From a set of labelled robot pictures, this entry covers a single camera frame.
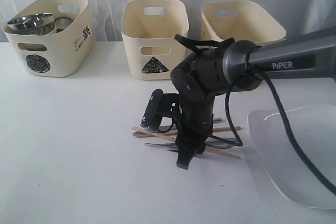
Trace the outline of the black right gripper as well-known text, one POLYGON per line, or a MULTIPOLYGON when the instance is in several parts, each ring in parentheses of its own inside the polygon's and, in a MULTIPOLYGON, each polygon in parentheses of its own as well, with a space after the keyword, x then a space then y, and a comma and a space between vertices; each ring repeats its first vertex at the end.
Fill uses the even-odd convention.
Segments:
POLYGON ((207 95, 199 103, 179 96, 180 117, 184 121, 178 126, 178 168, 188 169, 193 157, 204 153, 207 137, 213 133, 213 107, 213 95, 207 95))

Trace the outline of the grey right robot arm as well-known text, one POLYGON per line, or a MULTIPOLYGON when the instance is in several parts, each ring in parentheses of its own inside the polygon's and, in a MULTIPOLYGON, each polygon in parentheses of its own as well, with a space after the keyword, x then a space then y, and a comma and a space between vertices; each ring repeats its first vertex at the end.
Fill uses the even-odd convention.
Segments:
POLYGON ((335 28, 259 46, 249 40, 195 41, 180 35, 178 42, 191 54, 171 72, 178 91, 174 109, 178 128, 177 167, 188 169, 203 153, 213 132, 217 95, 251 91, 263 78, 335 78, 335 28))

